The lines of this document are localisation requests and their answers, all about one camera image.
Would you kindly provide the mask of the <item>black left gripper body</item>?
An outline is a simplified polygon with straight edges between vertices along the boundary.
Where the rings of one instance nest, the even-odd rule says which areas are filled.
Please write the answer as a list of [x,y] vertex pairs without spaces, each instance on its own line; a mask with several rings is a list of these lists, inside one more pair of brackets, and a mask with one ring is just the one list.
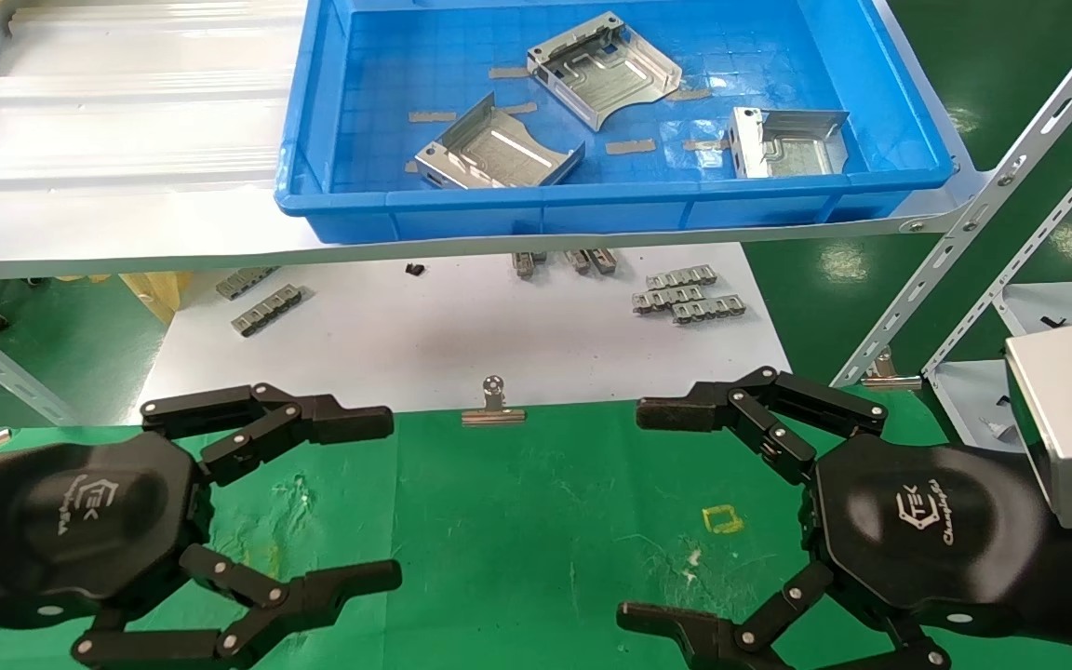
[[148,614],[187,584],[211,517],[195,458],[155,433],[1,452],[0,628]]

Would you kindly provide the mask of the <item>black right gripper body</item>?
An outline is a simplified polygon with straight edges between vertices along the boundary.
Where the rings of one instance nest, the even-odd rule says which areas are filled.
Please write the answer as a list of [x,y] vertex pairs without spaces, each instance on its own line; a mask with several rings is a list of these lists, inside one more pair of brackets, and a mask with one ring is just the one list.
[[978,637],[1024,627],[1024,580],[1055,525],[1025,457],[857,435],[810,475],[810,551],[860,623]]

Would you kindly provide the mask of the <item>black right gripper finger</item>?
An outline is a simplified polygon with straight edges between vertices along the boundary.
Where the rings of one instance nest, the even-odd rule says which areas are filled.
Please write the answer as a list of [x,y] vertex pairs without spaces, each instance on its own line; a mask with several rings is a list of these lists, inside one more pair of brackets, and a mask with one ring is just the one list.
[[736,382],[696,382],[682,397],[643,397],[636,423],[643,430],[710,433],[728,430],[787,483],[812,479],[816,449],[783,419],[831,436],[880,436],[888,411],[867,399],[777,368],[758,368]]
[[[837,584],[837,574],[812,561],[783,589],[771,595],[744,623],[704,613],[647,602],[617,606],[617,626],[639,635],[668,637],[678,643],[690,669],[791,669],[773,647],[793,623]],[[885,619],[893,650],[830,669],[950,669],[949,653],[911,619]]]

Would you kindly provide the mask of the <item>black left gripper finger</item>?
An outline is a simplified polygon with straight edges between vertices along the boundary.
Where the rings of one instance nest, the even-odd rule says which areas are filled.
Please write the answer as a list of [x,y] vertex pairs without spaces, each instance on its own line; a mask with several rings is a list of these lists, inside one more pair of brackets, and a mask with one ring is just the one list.
[[88,669],[251,669],[286,637],[332,626],[345,602],[403,584],[393,559],[316,569],[281,583],[191,544],[181,571],[245,608],[225,629],[126,631],[122,613],[104,610],[71,647]]
[[332,445],[386,438],[394,430],[385,406],[342,407],[333,394],[289,394],[260,382],[149,400],[143,429],[165,438],[221,438],[200,449],[209,483],[230,485],[301,444]]

